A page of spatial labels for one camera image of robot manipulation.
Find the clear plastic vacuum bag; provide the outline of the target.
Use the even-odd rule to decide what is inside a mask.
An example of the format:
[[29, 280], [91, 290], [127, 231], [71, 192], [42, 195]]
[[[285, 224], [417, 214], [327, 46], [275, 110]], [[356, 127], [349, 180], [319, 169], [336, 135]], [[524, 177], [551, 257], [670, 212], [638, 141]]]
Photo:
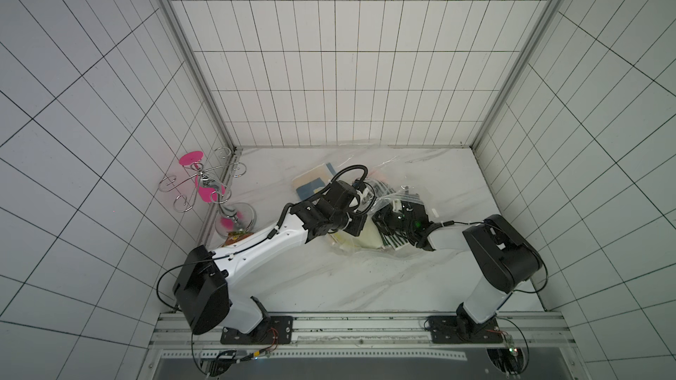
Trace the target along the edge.
[[372, 147], [329, 149], [327, 162], [320, 168], [330, 179], [324, 181], [313, 175], [302, 186], [300, 201], [284, 206], [267, 238], [289, 236], [290, 223], [299, 221], [303, 244], [342, 232], [348, 236], [348, 245], [365, 248], [371, 232], [375, 232], [377, 249], [396, 250], [409, 245], [432, 252], [431, 234], [457, 222], [431, 221], [417, 192], [371, 176], [369, 167], [357, 163], [357, 159], [372, 151]]

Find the blue and beige towel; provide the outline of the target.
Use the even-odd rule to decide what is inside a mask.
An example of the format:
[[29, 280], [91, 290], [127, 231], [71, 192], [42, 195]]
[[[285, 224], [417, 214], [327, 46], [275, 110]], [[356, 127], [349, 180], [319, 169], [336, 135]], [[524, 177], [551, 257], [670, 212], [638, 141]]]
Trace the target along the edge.
[[336, 175], [336, 170], [331, 163], [317, 165], [292, 180], [292, 189], [301, 201], [318, 193]]

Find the pale yellow towel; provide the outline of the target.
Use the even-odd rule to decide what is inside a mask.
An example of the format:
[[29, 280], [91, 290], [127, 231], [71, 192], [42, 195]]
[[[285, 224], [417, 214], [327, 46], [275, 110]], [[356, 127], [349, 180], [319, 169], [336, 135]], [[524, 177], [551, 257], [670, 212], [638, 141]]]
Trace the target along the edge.
[[363, 250], [378, 250], [383, 247], [383, 240], [380, 237], [378, 228], [371, 218], [367, 218], [364, 228], [357, 237], [354, 237], [343, 230], [331, 234], [334, 243], [344, 252], [353, 253]]

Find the green white striped towel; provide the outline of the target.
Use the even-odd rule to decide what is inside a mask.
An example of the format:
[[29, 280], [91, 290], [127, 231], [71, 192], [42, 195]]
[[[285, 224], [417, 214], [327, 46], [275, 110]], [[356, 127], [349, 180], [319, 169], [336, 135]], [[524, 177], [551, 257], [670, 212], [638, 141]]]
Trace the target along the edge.
[[378, 179], [368, 179], [366, 184], [371, 189], [370, 197], [373, 202], [373, 205], [368, 212], [371, 218], [376, 211], [394, 201], [417, 202], [423, 204], [420, 200], [420, 196], [418, 194], [412, 194], [408, 186], [398, 186], [397, 188], [394, 188]]

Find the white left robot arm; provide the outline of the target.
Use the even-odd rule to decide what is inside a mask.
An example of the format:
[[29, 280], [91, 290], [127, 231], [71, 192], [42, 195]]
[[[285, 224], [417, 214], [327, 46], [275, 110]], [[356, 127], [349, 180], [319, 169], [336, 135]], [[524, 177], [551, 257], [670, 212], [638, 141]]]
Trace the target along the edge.
[[279, 255], [331, 232], [357, 237], [375, 202], [373, 188], [363, 180], [333, 180], [309, 199], [288, 203], [271, 227], [216, 251], [192, 250], [173, 286], [179, 309], [195, 335], [216, 327], [242, 334], [269, 328], [269, 315], [256, 297], [246, 297], [239, 284]]

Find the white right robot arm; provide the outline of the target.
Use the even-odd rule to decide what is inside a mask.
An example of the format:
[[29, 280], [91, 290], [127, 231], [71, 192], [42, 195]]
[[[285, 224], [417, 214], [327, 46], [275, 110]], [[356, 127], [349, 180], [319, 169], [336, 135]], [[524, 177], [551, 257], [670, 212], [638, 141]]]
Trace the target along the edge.
[[479, 222], [433, 222], [424, 205], [395, 201], [371, 217], [381, 237], [398, 239], [427, 252], [440, 249], [469, 251], [482, 278], [459, 305], [459, 330], [473, 334], [494, 321], [498, 310], [519, 285], [547, 269], [539, 253], [500, 215]]

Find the colourful snack packet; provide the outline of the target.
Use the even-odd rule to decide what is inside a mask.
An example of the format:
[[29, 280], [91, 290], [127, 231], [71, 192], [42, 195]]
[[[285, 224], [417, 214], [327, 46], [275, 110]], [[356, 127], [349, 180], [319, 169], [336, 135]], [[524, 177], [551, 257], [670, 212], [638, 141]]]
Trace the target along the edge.
[[253, 235], [252, 232], [230, 232], [226, 238], [223, 247], [232, 246]]

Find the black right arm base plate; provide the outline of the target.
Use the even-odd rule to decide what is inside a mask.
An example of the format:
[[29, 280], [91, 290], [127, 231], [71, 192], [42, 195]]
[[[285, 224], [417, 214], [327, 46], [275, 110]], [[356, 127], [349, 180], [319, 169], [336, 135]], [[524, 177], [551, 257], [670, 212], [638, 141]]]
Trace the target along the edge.
[[431, 334], [431, 341], [434, 344], [493, 345], [503, 343], [503, 334], [500, 332], [496, 318], [477, 324], [466, 316], [429, 316], [424, 322], [424, 329]]

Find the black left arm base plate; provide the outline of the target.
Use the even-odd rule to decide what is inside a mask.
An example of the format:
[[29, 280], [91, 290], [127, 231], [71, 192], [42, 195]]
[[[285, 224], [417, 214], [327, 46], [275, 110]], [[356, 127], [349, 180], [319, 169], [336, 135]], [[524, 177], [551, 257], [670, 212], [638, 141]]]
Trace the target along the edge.
[[294, 318], [271, 315], [256, 297], [235, 301], [221, 324], [222, 345], [288, 345], [292, 342]]

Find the aluminium mounting rail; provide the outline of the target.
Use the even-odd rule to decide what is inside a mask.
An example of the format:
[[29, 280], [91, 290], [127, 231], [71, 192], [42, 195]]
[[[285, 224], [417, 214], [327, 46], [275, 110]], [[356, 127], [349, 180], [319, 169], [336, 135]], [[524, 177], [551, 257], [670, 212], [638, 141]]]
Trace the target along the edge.
[[456, 332], [451, 312], [274, 312], [261, 336], [217, 327], [193, 336], [178, 313], [162, 314], [151, 336], [140, 378], [159, 371], [163, 359], [210, 362], [220, 354], [258, 358], [401, 357], [463, 361], [469, 350], [504, 349], [535, 367], [535, 354], [552, 349], [563, 360], [551, 366], [574, 379], [590, 374], [563, 315], [556, 311], [503, 312], [470, 339]]

